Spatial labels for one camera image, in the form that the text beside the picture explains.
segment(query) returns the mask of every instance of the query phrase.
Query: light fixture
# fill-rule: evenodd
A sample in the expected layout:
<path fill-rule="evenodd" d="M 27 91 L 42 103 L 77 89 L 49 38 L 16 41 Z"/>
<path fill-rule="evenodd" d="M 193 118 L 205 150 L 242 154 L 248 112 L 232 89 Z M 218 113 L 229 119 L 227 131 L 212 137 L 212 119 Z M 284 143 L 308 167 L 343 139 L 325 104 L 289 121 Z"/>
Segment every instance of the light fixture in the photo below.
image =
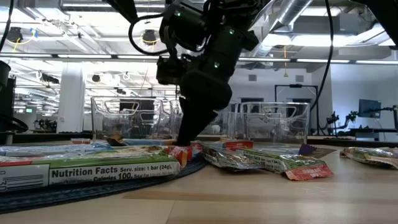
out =
<path fill-rule="evenodd" d="M 276 46 L 276 45 L 291 45 L 292 40 L 286 35 L 268 34 L 262 41 L 262 45 Z"/>
<path fill-rule="evenodd" d="M 297 62 L 305 63 L 327 63 L 327 59 L 297 59 Z M 331 60 L 330 63 L 349 63 L 350 60 Z"/>
<path fill-rule="evenodd" d="M 397 61 L 357 60 L 355 63 L 363 65 L 398 65 L 398 60 Z"/>
<path fill-rule="evenodd" d="M 379 46 L 395 46 L 396 43 L 394 43 L 394 41 L 392 41 L 392 39 L 388 39 L 386 41 L 384 41 L 383 43 L 379 44 Z"/>
<path fill-rule="evenodd" d="M 93 3 L 93 4 L 80 4 L 80 3 L 65 3 L 63 7 L 112 7 L 109 4 Z M 163 4 L 136 4 L 136 8 L 164 8 Z"/>
<path fill-rule="evenodd" d="M 58 55 L 60 58 L 112 58 L 110 55 L 89 55 L 89 54 L 77 54 L 77 55 Z"/>
<path fill-rule="evenodd" d="M 289 58 L 249 58 L 241 57 L 240 62 L 290 62 Z"/>
<path fill-rule="evenodd" d="M 37 57 L 52 57 L 50 54 L 15 54 L 15 53 L 0 53 L 0 57 L 17 57 L 17 58 L 37 58 Z"/>
<path fill-rule="evenodd" d="M 118 58 L 120 59 L 152 59 L 152 60 L 158 60 L 158 56 L 149 56 L 149 55 L 118 55 Z"/>
<path fill-rule="evenodd" d="M 343 47 L 348 43 L 347 35 L 335 35 L 333 45 Z M 329 47 L 330 35 L 297 35 L 292 39 L 292 45 L 306 47 Z"/>

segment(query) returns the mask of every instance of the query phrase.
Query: air duct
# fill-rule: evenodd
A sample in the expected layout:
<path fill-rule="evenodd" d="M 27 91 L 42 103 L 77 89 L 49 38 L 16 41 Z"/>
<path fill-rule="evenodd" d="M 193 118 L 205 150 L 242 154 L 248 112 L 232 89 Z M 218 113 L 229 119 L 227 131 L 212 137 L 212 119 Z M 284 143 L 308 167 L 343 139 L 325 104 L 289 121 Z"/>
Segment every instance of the air duct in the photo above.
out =
<path fill-rule="evenodd" d="M 312 1 L 313 0 L 284 0 L 280 6 L 277 24 L 272 29 L 292 25 Z"/>
<path fill-rule="evenodd" d="M 263 31 L 264 37 L 267 37 L 268 33 L 272 30 L 279 29 L 283 26 L 291 26 L 297 18 L 303 13 L 303 11 L 311 4 L 313 0 L 284 0 L 278 11 L 278 16 L 273 23 L 273 25 L 267 27 L 267 30 Z M 273 48 L 273 45 L 267 44 L 262 41 L 261 45 L 257 48 L 256 53 L 251 55 L 252 57 L 265 57 Z"/>

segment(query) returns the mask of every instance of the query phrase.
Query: clear plastic bin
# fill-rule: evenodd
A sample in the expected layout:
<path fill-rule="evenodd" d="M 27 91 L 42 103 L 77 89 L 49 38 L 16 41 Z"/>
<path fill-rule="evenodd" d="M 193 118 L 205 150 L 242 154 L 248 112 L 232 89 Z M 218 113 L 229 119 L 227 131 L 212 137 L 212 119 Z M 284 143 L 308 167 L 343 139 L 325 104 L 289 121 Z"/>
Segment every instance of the clear plastic bin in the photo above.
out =
<path fill-rule="evenodd" d="M 171 138 L 170 115 L 154 98 L 92 97 L 93 141 L 121 134 L 125 139 Z"/>
<path fill-rule="evenodd" d="M 178 100 L 171 100 L 170 110 L 172 138 L 177 139 L 183 116 L 180 102 Z M 218 116 L 200 133 L 200 135 L 221 135 L 224 138 L 234 138 L 237 110 L 238 103 L 231 102 L 224 110 L 217 111 Z"/>
<path fill-rule="evenodd" d="M 239 133 L 245 139 L 276 143 L 307 143 L 310 105 L 308 103 L 242 103 Z"/>

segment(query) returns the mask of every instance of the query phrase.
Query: computer screen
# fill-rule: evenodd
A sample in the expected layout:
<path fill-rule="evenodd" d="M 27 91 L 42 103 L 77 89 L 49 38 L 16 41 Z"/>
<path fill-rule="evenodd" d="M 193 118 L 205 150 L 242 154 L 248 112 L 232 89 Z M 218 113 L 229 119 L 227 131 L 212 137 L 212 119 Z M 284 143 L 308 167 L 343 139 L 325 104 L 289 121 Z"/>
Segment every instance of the computer screen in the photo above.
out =
<path fill-rule="evenodd" d="M 361 118 L 380 118 L 380 111 L 372 110 L 381 109 L 381 102 L 377 100 L 359 100 L 359 113 Z"/>

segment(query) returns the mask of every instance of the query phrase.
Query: wooden table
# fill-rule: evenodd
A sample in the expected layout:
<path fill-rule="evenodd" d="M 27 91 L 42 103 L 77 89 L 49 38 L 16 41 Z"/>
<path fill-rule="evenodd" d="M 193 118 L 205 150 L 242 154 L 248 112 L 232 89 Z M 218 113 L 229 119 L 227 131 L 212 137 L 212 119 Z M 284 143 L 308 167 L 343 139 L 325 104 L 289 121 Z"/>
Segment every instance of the wooden table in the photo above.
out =
<path fill-rule="evenodd" d="M 271 172 L 213 166 L 124 194 L 0 215 L 0 223 L 398 223 L 398 171 L 323 158 L 334 177 L 293 182 Z"/>

